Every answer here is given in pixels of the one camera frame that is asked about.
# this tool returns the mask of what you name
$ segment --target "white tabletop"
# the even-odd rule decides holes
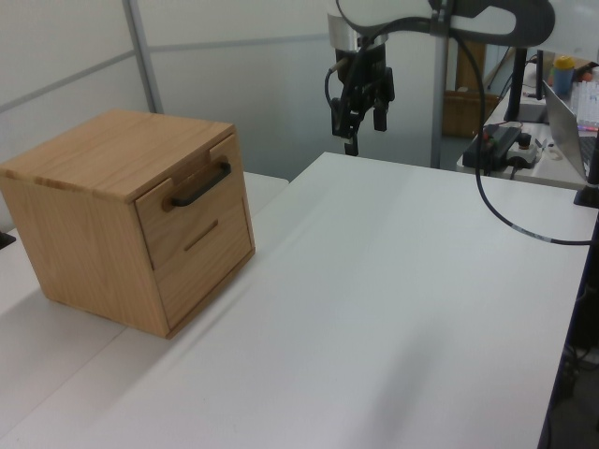
[[[535,84],[534,79],[535,65],[530,64],[526,68],[524,84],[533,86]],[[524,86],[522,92],[533,93],[534,88]],[[504,115],[507,111],[507,105],[509,103],[508,91],[504,99],[499,103],[497,108],[492,112],[490,117],[487,119],[486,124],[490,123],[502,123],[504,121]],[[545,105],[545,99],[536,100],[535,98],[522,97],[520,99],[522,105]],[[519,123],[507,123],[505,126],[519,126]],[[543,143],[547,140],[547,144],[553,143],[553,137],[549,126],[541,123],[524,123],[522,126],[522,132],[528,133],[533,137],[533,142],[538,139],[539,142]],[[593,133],[581,132],[581,136],[596,136]],[[560,149],[556,146],[552,149],[557,153],[548,154],[547,149],[543,152],[539,152],[537,162],[533,168],[523,168],[516,172],[514,179],[516,181],[533,182],[537,184],[552,185],[554,187],[562,187],[564,189],[579,190],[586,185],[586,182],[578,174],[576,169],[570,164],[570,162],[563,156]],[[498,171],[491,173],[492,177],[509,179],[512,167],[506,167]],[[462,162],[462,157],[456,164],[456,170],[463,173],[474,173],[475,170],[470,167],[465,167]]]
[[[244,173],[252,215],[289,184]],[[10,234],[18,236],[16,231]],[[44,298],[21,240],[0,252],[0,438],[124,326]]]
[[[485,179],[587,239],[574,192]],[[126,329],[3,448],[536,447],[585,248],[497,221],[460,173],[325,154],[253,219],[256,256],[174,340]]]

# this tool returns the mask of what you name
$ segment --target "wooden cabinet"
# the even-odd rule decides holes
[[[111,110],[0,165],[49,299],[172,337],[255,252],[235,127]]]

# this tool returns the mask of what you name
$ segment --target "plastic container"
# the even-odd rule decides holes
[[[560,56],[553,63],[553,92],[559,96],[567,96],[572,88],[574,77],[574,59]]]

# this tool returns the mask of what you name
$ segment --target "laptop screen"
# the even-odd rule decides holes
[[[587,174],[582,162],[580,141],[578,140],[577,116],[553,92],[553,89],[548,86],[546,81],[543,81],[543,87],[545,88],[549,129],[553,141],[582,179],[586,180]]]

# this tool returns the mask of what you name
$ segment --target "black handle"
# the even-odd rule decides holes
[[[171,198],[170,204],[172,206],[174,206],[175,208],[184,208],[184,207],[192,204],[194,201],[196,201],[198,198],[200,198],[205,193],[207,193],[216,184],[218,184],[220,181],[222,181],[224,178],[226,178],[228,175],[230,175],[231,164],[228,164],[227,162],[221,162],[220,167],[221,167],[222,171],[217,176],[212,178],[210,180],[210,182],[207,182],[206,184],[202,185],[199,189],[197,189],[190,196],[186,196],[185,198],[178,198],[178,197]]]

